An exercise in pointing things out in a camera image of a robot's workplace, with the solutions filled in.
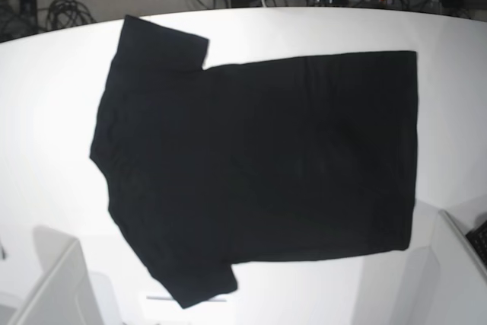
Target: white table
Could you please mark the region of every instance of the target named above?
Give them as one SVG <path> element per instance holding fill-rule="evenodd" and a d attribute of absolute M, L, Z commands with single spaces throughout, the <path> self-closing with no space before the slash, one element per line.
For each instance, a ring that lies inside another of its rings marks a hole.
<path fill-rule="evenodd" d="M 208 37 L 205 67 L 378 50 L 419 53 L 419 169 L 412 245 L 431 240 L 436 209 L 487 211 L 487 24 L 399 11 L 325 8 L 200 11 L 148 17 Z M 80 237 L 88 267 L 110 276 L 122 316 L 145 323 L 140 297 L 164 293 L 107 214 L 88 159 L 122 21 L 0 45 L 0 292 L 25 296 L 40 274 L 35 225 Z M 405 253 L 320 263 L 234 266 L 236 324 L 386 324 Z"/>

